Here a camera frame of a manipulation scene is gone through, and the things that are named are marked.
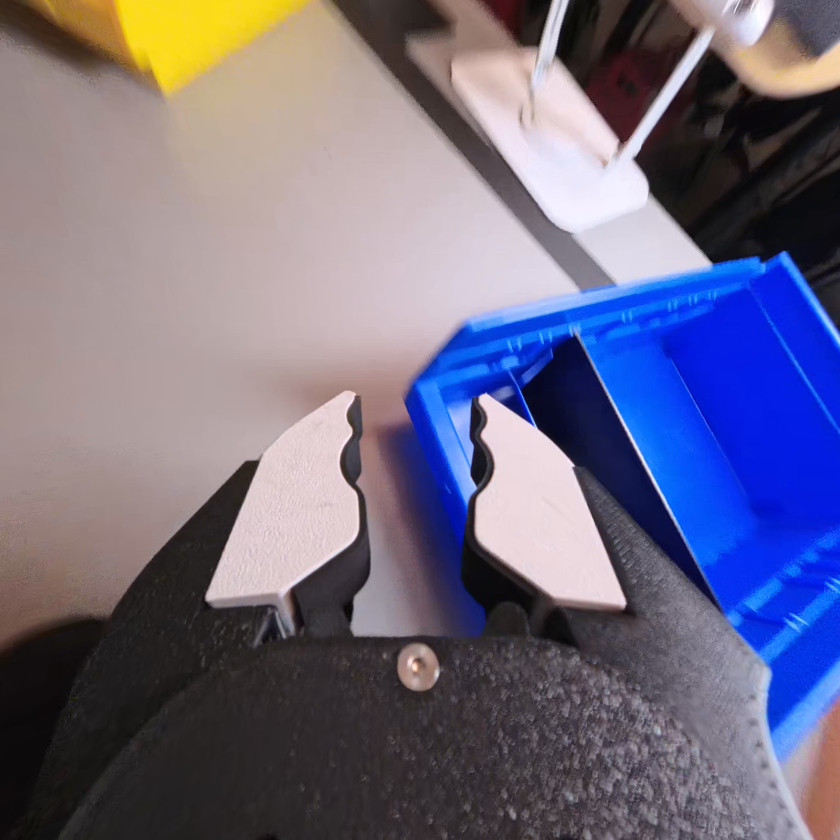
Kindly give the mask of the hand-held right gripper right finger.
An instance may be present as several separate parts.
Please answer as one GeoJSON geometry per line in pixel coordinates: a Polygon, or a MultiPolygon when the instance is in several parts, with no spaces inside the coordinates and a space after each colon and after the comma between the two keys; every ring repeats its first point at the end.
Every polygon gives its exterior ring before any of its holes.
{"type": "Polygon", "coordinates": [[[489,394],[470,409],[474,445],[461,579],[486,619],[504,604],[544,634],[562,610],[621,614],[627,597],[583,488],[548,436],[489,394]]]}

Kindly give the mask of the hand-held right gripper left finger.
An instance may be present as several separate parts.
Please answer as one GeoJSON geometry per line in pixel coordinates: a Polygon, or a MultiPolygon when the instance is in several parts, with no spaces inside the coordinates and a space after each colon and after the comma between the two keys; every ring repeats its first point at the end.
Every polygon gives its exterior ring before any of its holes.
{"type": "Polygon", "coordinates": [[[342,392],[260,457],[205,601],[269,606],[285,636],[347,634],[371,571],[361,398],[342,392]]]}

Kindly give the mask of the blue storage bin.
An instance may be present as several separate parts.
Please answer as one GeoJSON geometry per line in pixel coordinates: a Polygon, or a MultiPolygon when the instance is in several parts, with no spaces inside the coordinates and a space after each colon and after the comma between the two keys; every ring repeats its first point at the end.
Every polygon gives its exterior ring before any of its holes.
{"type": "Polygon", "coordinates": [[[838,699],[838,333],[786,254],[608,286],[468,320],[405,404],[458,541],[489,393],[522,395],[579,337],[731,625],[770,668],[786,761],[838,699]]]}

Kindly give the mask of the yellow storage bin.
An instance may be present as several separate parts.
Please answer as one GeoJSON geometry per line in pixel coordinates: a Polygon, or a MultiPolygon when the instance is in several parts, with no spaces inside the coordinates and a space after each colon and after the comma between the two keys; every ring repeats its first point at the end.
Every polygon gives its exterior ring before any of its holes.
{"type": "Polygon", "coordinates": [[[25,5],[169,96],[307,3],[30,1],[25,5]]]}

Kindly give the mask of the black bin divider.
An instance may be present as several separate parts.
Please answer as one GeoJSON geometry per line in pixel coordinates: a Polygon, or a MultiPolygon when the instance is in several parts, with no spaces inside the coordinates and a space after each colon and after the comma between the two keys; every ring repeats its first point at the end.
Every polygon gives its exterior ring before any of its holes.
{"type": "Polygon", "coordinates": [[[696,587],[719,606],[579,337],[560,341],[521,389],[539,431],[588,470],[696,587]]]}

